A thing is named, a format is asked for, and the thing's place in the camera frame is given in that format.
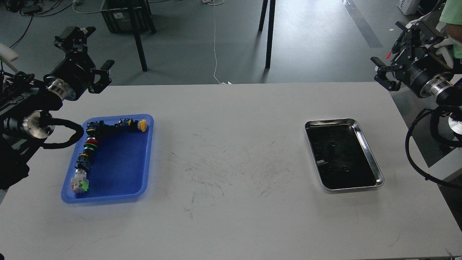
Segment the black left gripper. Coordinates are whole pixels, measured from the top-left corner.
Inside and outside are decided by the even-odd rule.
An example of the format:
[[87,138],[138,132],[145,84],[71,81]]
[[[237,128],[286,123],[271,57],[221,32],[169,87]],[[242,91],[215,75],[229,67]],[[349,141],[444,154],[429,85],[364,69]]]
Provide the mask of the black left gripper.
[[[107,60],[96,69],[88,55],[87,38],[96,30],[94,26],[68,26],[61,35],[55,36],[53,44],[62,50],[65,56],[44,76],[44,83],[48,91],[58,95],[62,101],[76,101],[87,89],[91,94],[100,94],[112,82],[109,70],[114,65],[114,60]],[[100,78],[94,83],[96,75]]]

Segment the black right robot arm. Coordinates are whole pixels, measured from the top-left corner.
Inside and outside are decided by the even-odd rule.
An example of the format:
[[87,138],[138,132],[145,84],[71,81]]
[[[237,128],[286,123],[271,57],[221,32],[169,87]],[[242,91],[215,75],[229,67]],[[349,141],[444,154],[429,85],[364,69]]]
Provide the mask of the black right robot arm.
[[408,87],[418,98],[434,97],[437,107],[421,110],[411,123],[405,137],[406,157],[425,180],[454,189],[461,185],[449,183],[426,173],[412,159],[409,142],[416,125],[430,117],[429,129],[434,140],[442,145],[460,148],[461,145],[461,83],[452,84],[452,66],[440,59],[437,48],[445,37],[426,22],[419,20],[406,26],[396,22],[401,34],[390,54],[390,65],[378,57],[371,57],[376,66],[375,81],[388,91],[399,91],[401,85]]

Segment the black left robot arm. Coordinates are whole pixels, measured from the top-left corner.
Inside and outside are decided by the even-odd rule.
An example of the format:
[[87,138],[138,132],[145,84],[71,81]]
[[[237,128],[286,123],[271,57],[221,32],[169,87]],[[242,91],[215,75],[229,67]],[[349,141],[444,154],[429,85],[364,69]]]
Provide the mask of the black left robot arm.
[[1,45],[1,61],[12,73],[1,69],[1,173],[2,190],[26,178],[28,161],[39,150],[62,149],[76,143],[84,133],[81,125],[54,118],[64,100],[78,100],[85,91],[101,93],[110,83],[113,60],[100,69],[88,55],[87,39],[95,27],[67,27],[55,37],[54,45],[64,51],[64,59],[36,80],[12,65],[18,54]]

